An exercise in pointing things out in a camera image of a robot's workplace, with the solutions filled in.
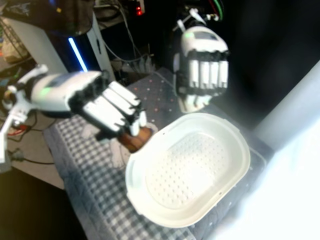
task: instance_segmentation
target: green light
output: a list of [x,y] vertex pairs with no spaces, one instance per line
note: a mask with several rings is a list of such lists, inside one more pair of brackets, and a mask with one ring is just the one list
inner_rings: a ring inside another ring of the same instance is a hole
[[40,92],[41,96],[45,96],[47,95],[51,90],[51,87],[45,87],[44,89],[42,89],[42,91]]
[[189,32],[189,33],[186,33],[185,34],[185,37],[188,39],[188,38],[191,38],[191,37],[194,37],[195,35],[193,34],[193,32]]

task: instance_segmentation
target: red wire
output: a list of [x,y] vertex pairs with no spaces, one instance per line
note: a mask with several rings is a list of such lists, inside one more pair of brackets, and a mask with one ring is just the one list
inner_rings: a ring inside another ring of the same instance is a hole
[[211,5],[211,7],[212,7],[212,9],[213,9],[213,11],[214,11],[214,13],[219,16],[219,14],[218,14],[218,12],[217,12],[217,10],[216,10],[216,8],[215,8],[215,5],[214,5],[214,3],[212,2],[212,0],[208,0],[208,1],[209,1],[209,3],[210,3],[210,5]]

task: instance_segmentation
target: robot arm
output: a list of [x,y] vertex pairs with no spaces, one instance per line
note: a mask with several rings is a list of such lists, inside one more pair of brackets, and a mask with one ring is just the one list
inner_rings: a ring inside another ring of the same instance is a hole
[[8,87],[15,104],[8,98],[2,101],[10,111],[0,131],[0,163],[5,162],[9,128],[24,123],[31,110],[53,117],[79,114],[101,130],[100,140],[124,134],[135,137],[146,125],[141,101],[116,81],[109,82],[107,72],[46,75],[47,71],[45,65],[38,65]]
[[228,87],[229,55],[225,41],[206,27],[196,9],[190,16],[197,26],[182,30],[181,52],[174,56],[175,91],[184,113],[198,111],[209,104],[212,97],[223,94]]

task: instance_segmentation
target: blue light strip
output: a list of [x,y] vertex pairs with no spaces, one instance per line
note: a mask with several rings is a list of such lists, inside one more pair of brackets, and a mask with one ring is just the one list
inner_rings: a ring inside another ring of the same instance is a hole
[[84,72],[88,72],[88,69],[87,69],[87,67],[86,67],[86,65],[85,65],[84,60],[82,59],[82,57],[81,57],[81,55],[80,55],[80,52],[78,51],[78,48],[77,48],[77,46],[76,46],[76,44],[75,44],[75,41],[74,41],[73,38],[71,38],[71,37],[69,37],[68,40],[69,40],[69,43],[70,43],[70,45],[71,45],[71,47],[72,47],[72,49],[73,49],[73,51],[74,51],[74,53],[75,53],[75,55],[76,55],[76,58],[78,59],[80,65],[81,65],[81,67],[82,67],[82,70],[83,70]]

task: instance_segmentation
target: checkered cloth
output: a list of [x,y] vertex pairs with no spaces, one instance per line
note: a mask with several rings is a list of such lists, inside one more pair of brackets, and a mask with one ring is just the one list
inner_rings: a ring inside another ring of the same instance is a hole
[[[162,70],[161,74],[172,78],[168,71]],[[170,82],[159,76],[147,77],[129,88],[142,99],[148,120],[159,129],[182,115]],[[214,106],[204,112],[223,115]],[[59,122],[44,136],[90,240],[200,240],[212,232],[265,167],[265,163],[252,154],[247,175],[201,221],[190,227],[162,227],[138,215],[126,196],[128,152],[116,140],[97,142],[94,136],[88,136],[88,126],[83,118],[74,116]],[[242,134],[251,147],[266,159],[271,158],[272,151],[265,144],[248,131]]]

